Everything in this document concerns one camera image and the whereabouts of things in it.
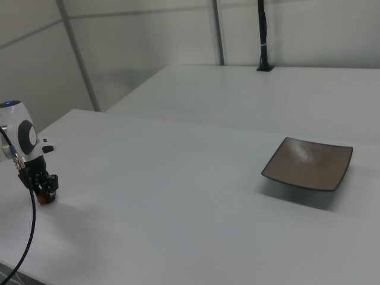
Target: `brown ceramic plate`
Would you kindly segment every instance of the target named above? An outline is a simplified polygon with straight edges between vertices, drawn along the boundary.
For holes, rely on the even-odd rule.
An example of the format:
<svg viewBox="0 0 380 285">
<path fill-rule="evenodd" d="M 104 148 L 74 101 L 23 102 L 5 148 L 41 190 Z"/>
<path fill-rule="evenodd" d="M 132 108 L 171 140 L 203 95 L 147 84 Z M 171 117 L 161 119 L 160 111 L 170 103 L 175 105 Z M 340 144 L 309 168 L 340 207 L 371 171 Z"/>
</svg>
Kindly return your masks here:
<svg viewBox="0 0 380 285">
<path fill-rule="evenodd" d="M 293 186 L 334 191 L 349 168 L 352 151 L 352 147 L 285 138 L 261 174 Z"/>
</svg>

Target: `black cable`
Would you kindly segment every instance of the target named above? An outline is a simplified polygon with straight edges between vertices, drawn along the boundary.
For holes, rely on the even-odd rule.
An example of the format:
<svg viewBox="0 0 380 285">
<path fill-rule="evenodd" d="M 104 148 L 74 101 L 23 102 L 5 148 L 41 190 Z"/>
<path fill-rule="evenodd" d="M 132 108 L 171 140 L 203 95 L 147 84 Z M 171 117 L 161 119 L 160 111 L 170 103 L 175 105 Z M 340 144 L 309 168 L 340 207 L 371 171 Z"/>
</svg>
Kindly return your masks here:
<svg viewBox="0 0 380 285">
<path fill-rule="evenodd" d="M 1 128 L 1 126 L 0 126 L 0 132 L 1 132 L 2 136 L 5 138 L 5 140 L 7 141 L 7 143 L 9 144 L 9 146 L 11 146 L 12 145 L 11 140 L 10 140 L 10 138 L 8 138 L 7 134 L 4 132 L 4 130 Z"/>
<path fill-rule="evenodd" d="M 21 257 L 21 259 L 18 262 L 18 264 L 16 265 L 16 267 L 12 270 L 12 272 L 8 275 L 8 277 L 6 279 L 4 279 L 4 281 L 2 283 L 0 283 L 0 285 L 5 285 L 13 277 L 13 275 L 17 272 L 17 270 L 19 269 L 19 267 L 23 263 L 26 255 L 27 255 L 27 253 L 29 251 L 31 241 L 33 240 L 34 228 L 36 226 L 36 201 L 34 200 L 33 186 L 31 184 L 31 181 L 29 179 L 29 176 L 28 176 L 25 168 L 19 170 L 19 173 L 24 176 L 24 179 L 28 183 L 28 189 L 29 189 L 30 198 L 31 198 L 31 206 L 32 206 L 32 209 L 33 209 L 33 216 L 32 216 L 32 221 L 31 221 L 31 230 L 30 230 L 28 244 L 26 245 L 26 248 L 25 248 L 25 251 L 23 253 L 23 256 Z"/>
<path fill-rule="evenodd" d="M 265 16 L 265 12 L 262 13 L 264 18 L 264 32 L 265 32 L 265 44 L 267 44 L 267 17 Z M 260 55 L 259 67 L 262 66 L 262 55 Z"/>
</svg>

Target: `white tabletop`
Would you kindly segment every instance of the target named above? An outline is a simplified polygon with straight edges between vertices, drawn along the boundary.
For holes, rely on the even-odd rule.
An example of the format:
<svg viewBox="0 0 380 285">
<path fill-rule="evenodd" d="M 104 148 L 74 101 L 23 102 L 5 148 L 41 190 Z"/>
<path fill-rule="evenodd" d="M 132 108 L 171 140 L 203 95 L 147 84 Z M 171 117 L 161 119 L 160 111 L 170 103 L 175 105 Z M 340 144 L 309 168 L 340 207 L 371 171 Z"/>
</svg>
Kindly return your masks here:
<svg viewBox="0 0 380 285">
<path fill-rule="evenodd" d="M 107 112 L 380 144 L 380 70 L 167 66 Z"/>
<path fill-rule="evenodd" d="M 261 176 L 284 135 L 72 111 L 42 132 L 58 199 L 38 206 L 21 269 L 53 284 L 378 284 L 380 146 L 334 193 Z M 15 264 L 31 206 L 0 164 L 0 259 Z"/>
</svg>

